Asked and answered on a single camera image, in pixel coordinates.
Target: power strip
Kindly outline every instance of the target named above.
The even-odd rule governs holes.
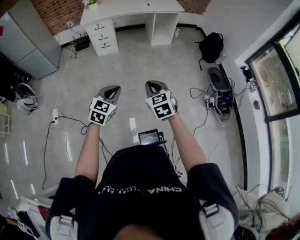
[[[58,109],[55,108],[52,111],[52,120],[54,121],[53,125],[57,125],[58,124]]]

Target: white desk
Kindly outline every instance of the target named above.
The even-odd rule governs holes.
[[[118,51],[115,17],[143,14],[151,45],[171,44],[179,13],[176,0],[102,0],[96,9],[84,8],[80,24],[86,28],[98,56]]]

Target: window frame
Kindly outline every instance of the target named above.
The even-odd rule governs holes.
[[[269,140],[269,154],[270,154],[270,174],[269,174],[269,184],[268,187],[271,189],[271,186],[273,184],[273,161],[274,161],[274,142],[272,139],[272,132],[271,132],[271,126],[270,123],[273,121],[283,120],[286,118],[290,118],[293,116],[300,115],[300,85],[298,83],[297,77],[293,71],[293,68],[289,62],[288,57],[286,56],[285,52],[281,48],[280,44],[278,43],[279,40],[284,37],[288,32],[290,32],[293,28],[295,28],[300,23],[300,11],[298,11],[291,20],[276,34],[274,35],[265,45],[263,45],[260,49],[258,49],[254,54],[252,54],[245,63],[248,65],[249,69],[252,72],[253,78],[256,80],[256,82],[259,84],[257,87],[259,96],[261,98],[263,111],[265,115],[265,123],[267,125],[267,131],[268,131],[268,140]],[[292,90],[295,95],[295,100],[297,104],[297,109],[290,110],[287,112],[275,114],[272,116],[268,116],[267,107],[268,105],[265,103],[264,96],[262,93],[262,89],[260,88],[260,82],[258,81],[252,62],[257,59],[259,56],[261,56],[263,53],[265,53],[268,49],[271,47],[275,48],[276,53],[278,54],[285,70],[288,75],[288,78],[290,80]]]
[[[288,78],[290,80],[292,90],[294,92],[296,104],[297,104],[297,109],[279,113],[279,114],[275,114],[272,116],[268,116],[268,113],[266,110],[267,104],[264,101],[262,90],[260,89],[260,87],[257,88],[259,95],[261,97],[261,100],[262,100],[266,123],[300,115],[300,85],[298,83],[297,77],[295,76],[294,70],[289,62],[288,57],[286,56],[285,52],[282,50],[281,46],[278,43],[278,41],[281,40],[281,38],[286,33],[290,32],[299,23],[300,23],[300,11],[298,11],[292,17],[292,19],[274,37],[272,37],[265,45],[263,45],[259,50],[257,50],[253,55],[251,55],[245,61],[245,63],[248,65],[249,69],[251,70],[251,72],[254,76],[254,79],[259,83],[258,79],[256,78],[252,62],[273,46],[283,64],[285,71],[288,75]]]

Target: gray refrigerator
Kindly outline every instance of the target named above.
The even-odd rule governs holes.
[[[19,0],[0,18],[0,52],[18,67],[42,78],[56,70],[61,47],[30,0]]]

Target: window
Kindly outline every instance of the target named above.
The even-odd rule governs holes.
[[[273,46],[251,64],[263,93],[268,116],[297,109],[289,77]]]
[[[299,19],[300,12],[246,61],[259,86],[269,132],[269,187],[284,187],[285,190],[290,167],[287,118],[300,115]]]

